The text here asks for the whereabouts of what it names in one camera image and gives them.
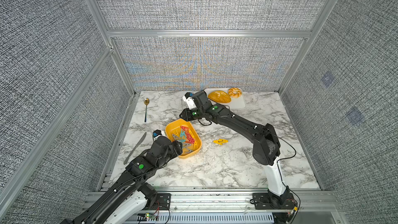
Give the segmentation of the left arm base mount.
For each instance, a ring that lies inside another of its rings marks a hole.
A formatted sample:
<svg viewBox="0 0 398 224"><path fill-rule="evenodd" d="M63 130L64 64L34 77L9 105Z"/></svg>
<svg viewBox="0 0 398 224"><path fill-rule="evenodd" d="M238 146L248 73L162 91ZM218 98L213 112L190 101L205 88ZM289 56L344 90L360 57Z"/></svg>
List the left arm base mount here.
<svg viewBox="0 0 398 224"><path fill-rule="evenodd" d="M154 187L150 184L145 183L141 188L138 189L141 192L147 203L143 210L169 210L171 205L171 194L169 193L158 193Z"/></svg>

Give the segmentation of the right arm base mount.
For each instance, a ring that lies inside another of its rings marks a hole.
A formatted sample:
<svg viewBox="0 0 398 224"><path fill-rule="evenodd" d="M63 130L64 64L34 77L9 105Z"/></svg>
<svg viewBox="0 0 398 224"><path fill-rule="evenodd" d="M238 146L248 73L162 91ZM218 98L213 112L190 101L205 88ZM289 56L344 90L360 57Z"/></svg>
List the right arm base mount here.
<svg viewBox="0 0 398 224"><path fill-rule="evenodd" d="M275 195L269 190L267 192L253 193L249 202L255 206L256 210L293 210L298 207L298 202L288 188L281 196Z"/></svg>

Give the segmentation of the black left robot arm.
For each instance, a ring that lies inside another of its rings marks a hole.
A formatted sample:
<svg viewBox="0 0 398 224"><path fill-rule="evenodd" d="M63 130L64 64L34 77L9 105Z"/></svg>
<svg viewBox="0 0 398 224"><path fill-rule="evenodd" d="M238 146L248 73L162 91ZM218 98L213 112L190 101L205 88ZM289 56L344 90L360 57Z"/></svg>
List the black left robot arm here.
<svg viewBox="0 0 398 224"><path fill-rule="evenodd" d="M119 179L92 206L74 219L65 219L61 223L104 224L122 202L136 191L148 192L150 198L154 198L155 190L147 180L182 152L182 143L169 140L160 130L154 131L151 147L134 158Z"/></svg>

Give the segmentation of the red clothespin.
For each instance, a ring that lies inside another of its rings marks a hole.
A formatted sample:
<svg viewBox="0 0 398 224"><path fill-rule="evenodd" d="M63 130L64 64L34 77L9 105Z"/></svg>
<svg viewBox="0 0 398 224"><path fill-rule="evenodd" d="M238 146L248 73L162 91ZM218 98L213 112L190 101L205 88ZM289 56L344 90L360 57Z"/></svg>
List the red clothespin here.
<svg viewBox="0 0 398 224"><path fill-rule="evenodd" d="M186 132L186 143L191 143L194 144L195 143L195 139L192 137L190 132Z"/></svg>
<svg viewBox="0 0 398 224"><path fill-rule="evenodd" d="M182 131L184 131L186 133L189 132L189 130L190 130L189 127L187 127L185 125L181 125L180 128L181 128Z"/></svg>

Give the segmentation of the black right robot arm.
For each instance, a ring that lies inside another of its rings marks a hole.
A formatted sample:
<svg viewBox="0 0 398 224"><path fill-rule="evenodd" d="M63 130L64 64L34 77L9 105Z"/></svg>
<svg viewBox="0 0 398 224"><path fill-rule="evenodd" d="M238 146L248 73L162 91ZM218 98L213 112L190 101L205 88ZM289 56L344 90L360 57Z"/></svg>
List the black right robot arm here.
<svg viewBox="0 0 398 224"><path fill-rule="evenodd" d="M205 91L187 92L183 96L187 104L179 117L184 121L206 119L215 124L230 128L253 144L252 156L265 166L268 191L281 198L289 192L280 168L280 142L271 124L261 125L249 121L232 112L227 106L213 104Z"/></svg>

